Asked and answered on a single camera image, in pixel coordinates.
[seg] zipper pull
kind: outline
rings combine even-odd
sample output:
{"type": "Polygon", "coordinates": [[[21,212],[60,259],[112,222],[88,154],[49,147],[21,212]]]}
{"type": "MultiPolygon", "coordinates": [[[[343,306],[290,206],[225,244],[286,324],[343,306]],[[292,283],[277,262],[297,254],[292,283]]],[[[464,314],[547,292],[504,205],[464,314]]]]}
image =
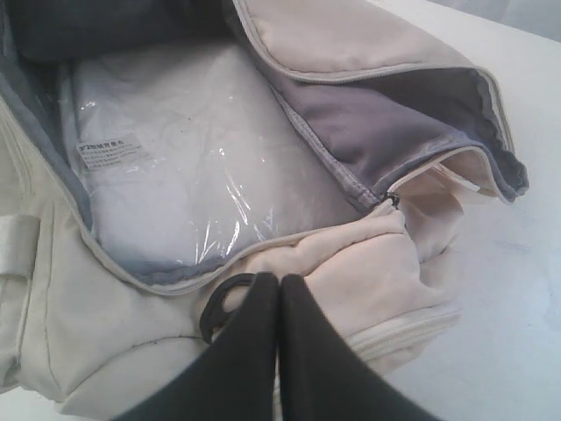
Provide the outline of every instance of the zipper pull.
{"type": "Polygon", "coordinates": [[[400,197],[400,195],[398,195],[397,193],[395,193],[393,191],[388,191],[384,195],[384,198],[382,199],[382,201],[386,202],[386,200],[391,200],[392,205],[397,209],[397,207],[400,205],[401,197],[400,197]]]}

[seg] wrinkled fabric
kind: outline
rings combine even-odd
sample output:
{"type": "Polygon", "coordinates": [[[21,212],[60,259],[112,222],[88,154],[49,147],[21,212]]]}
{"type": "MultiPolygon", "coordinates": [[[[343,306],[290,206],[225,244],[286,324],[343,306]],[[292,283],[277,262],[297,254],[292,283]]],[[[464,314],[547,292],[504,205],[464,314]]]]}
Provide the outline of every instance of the wrinkled fabric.
{"type": "Polygon", "coordinates": [[[235,43],[82,61],[67,83],[65,143],[96,236],[134,274],[209,271],[260,241],[359,218],[235,43]],[[76,143],[127,136],[149,157],[88,170],[77,156],[76,143]]]}

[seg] open bag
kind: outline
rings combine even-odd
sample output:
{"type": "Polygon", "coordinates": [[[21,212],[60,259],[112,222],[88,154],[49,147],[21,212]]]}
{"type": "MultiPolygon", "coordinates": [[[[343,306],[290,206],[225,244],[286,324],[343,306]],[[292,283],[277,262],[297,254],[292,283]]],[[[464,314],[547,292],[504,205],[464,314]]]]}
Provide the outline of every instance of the open bag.
{"type": "Polygon", "coordinates": [[[458,322],[463,206],[529,186],[493,77],[363,0],[6,3],[0,387],[63,413],[172,381],[243,273],[304,277],[387,373],[458,322]]]}

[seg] gray fabric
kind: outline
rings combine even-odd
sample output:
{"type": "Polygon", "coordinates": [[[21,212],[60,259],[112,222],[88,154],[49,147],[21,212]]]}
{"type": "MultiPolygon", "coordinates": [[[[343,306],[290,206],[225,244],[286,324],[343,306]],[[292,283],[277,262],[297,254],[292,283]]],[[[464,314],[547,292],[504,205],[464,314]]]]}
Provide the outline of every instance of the gray fabric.
{"type": "Polygon", "coordinates": [[[411,169],[464,146],[487,153],[507,200],[514,201],[528,187],[524,166],[501,147],[494,126],[482,117],[481,99],[468,74],[432,70],[314,85],[265,71],[329,153],[378,197],[411,169]]]}
{"type": "Polygon", "coordinates": [[[374,79],[360,86],[376,89],[397,103],[464,132],[477,146],[482,145],[501,173],[504,182],[500,188],[509,200],[528,189],[526,168],[504,149],[495,128],[497,123],[486,119],[491,114],[491,111],[483,112],[491,107],[488,87],[476,71],[420,70],[374,79]]]}

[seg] bag handle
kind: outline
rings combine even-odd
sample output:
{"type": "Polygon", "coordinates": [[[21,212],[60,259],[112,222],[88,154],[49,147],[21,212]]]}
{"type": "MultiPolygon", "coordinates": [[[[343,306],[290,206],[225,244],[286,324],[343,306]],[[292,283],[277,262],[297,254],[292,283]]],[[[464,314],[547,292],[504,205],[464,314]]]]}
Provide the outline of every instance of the bag handle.
{"type": "Polygon", "coordinates": [[[30,215],[0,217],[0,276],[32,277],[39,225],[30,215]]]}

